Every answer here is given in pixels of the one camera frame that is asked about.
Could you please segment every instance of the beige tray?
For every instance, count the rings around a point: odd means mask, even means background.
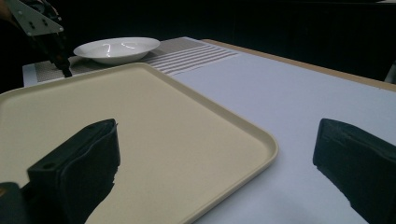
[[[0,182],[84,126],[118,123],[115,186],[88,223],[189,223],[263,171],[274,137],[135,63],[0,95]]]

